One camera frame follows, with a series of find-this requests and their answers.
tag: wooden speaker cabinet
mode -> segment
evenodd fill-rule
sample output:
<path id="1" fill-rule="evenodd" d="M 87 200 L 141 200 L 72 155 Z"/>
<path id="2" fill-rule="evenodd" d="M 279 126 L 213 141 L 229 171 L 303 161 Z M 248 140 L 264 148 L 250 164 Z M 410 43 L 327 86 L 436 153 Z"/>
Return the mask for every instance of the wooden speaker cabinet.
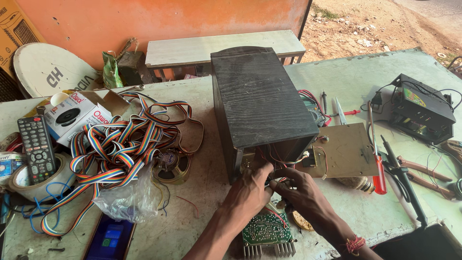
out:
<path id="1" fill-rule="evenodd" d="M 273 48 L 234 47 L 210 54 L 215 117 L 230 184 L 244 149 L 274 144 L 296 161 L 319 134 Z"/>

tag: circuit board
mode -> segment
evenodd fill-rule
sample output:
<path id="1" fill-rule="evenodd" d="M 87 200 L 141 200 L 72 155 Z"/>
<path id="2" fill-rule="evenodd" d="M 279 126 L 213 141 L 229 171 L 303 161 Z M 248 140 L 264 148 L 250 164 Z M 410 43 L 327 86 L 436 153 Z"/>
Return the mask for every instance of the circuit board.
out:
<path id="1" fill-rule="evenodd" d="M 285 213 L 279 214 L 287 226 L 275 214 L 257 215 L 242 230 L 244 245 L 271 245 L 292 242 L 292 233 Z"/>

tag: workbench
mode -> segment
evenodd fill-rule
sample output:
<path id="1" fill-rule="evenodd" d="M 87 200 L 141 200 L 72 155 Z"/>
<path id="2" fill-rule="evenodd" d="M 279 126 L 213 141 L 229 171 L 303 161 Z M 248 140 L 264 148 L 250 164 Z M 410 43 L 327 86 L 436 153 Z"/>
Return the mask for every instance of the workbench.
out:
<path id="1" fill-rule="evenodd" d="M 462 81 L 443 68 L 431 56 L 420 49 L 400 50 L 387 53 L 368 54 L 318 62 L 300 63 L 285 66 L 297 89 L 308 89 L 315 95 L 324 90 L 328 99 L 328 114 L 336 112 L 335 97 L 339 98 L 343 111 L 358 109 L 370 100 L 375 91 L 389 84 L 400 73 L 415 78 L 433 88 L 454 88 L 462 90 Z M 391 88 L 383 91 L 383 99 L 388 100 Z M 186 183 L 169 185 L 170 204 L 167 215 L 159 211 L 158 216 L 145 223 L 138 224 L 134 239 L 128 253 L 128 259 L 180 259 L 197 240 L 215 210 L 219 207 L 230 189 L 222 149 L 213 112 L 212 78 L 202 77 L 173 82 L 146 85 L 143 91 L 159 101 L 186 100 L 193 109 L 193 118 L 202 121 L 205 126 L 204 143 L 194 154 L 190 176 Z M 0 139 L 18 130 L 16 120 L 30 111 L 42 99 L 29 99 L 0 104 Z M 138 113 L 139 107 L 133 105 L 124 118 Z M 374 118 L 387 118 L 387 113 Z M 454 125 L 456 140 L 462 140 L 462 111 L 456 109 L 457 123 Z M 349 123 L 368 122 L 366 112 L 347 116 Z M 331 125 L 339 124 L 334 118 Z M 195 147 L 201 129 L 191 123 L 179 126 L 183 133 L 184 146 Z M 390 128 L 384 122 L 377 122 L 376 132 L 390 142 L 396 156 L 403 155 L 407 160 L 426 164 L 427 156 L 433 152 L 423 142 Z M 384 151 L 381 142 L 378 148 Z M 434 167 L 439 155 L 430 156 L 430 166 Z M 454 178 L 461 177 L 457 166 L 447 156 L 443 156 L 438 171 Z M 399 203 L 397 195 L 388 184 L 386 195 L 369 195 L 359 190 L 351 190 L 334 179 L 315 179 L 321 191 L 332 207 L 355 231 L 366 238 L 367 245 L 392 239 L 399 235 L 411 233 L 416 228 L 416 221 L 409 215 L 415 214 L 409 205 L 408 213 Z M 413 183 L 413 188 L 428 217 L 429 225 L 444 222 L 458 241 L 462 241 L 462 202 L 448 201 L 435 191 L 428 190 Z M 199 209 L 199 219 L 195 208 L 188 202 L 177 198 L 180 196 L 193 202 Z M 75 217 L 91 198 L 91 191 L 86 191 L 69 204 L 61 207 L 61 230 L 68 229 Z M 101 211 L 93 207 L 85 215 L 80 225 L 71 233 L 56 237 L 35 233 L 29 220 L 16 216 L 6 232 L 5 260 L 16 259 L 25 254 L 29 248 L 34 252 L 29 259 L 67 259 L 79 260 L 83 257 L 96 228 Z M 34 224 L 39 229 L 39 219 Z M 293 259 L 323 260 L 338 256 L 336 250 L 315 232 L 302 231 L 290 221 L 292 234 L 298 240 L 295 243 L 297 253 Z M 66 248 L 64 252 L 51 251 L 48 248 Z M 242 259 L 242 236 L 238 235 L 231 244 L 225 259 Z M 274 249 L 263 250 L 262 259 L 274 259 Z"/>

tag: phone screen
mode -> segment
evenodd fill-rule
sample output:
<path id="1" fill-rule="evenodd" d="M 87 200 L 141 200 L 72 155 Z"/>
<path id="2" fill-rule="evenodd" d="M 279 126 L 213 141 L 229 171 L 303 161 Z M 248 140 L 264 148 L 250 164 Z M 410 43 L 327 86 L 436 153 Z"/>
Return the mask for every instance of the phone screen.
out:
<path id="1" fill-rule="evenodd" d="M 127 220 L 103 214 L 87 249 L 85 260 L 124 260 L 135 229 Z"/>

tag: plastic bag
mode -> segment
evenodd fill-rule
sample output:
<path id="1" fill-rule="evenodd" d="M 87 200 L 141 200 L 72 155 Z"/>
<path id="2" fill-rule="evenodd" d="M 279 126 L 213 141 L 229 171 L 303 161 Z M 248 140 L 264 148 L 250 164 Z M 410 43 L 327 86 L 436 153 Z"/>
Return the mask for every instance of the plastic bag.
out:
<path id="1" fill-rule="evenodd" d="M 149 169 L 149 165 L 144 166 L 138 172 L 138 181 L 114 189 L 102 189 L 93 202 L 113 219 L 126 219 L 131 223 L 153 219 L 157 216 L 157 188 L 151 182 Z"/>
<path id="2" fill-rule="evenodd" d="M 114 56 L 103 51 L 103 82 L 107 88 L 123 87 L 117 70 L 117 62 Z"/>

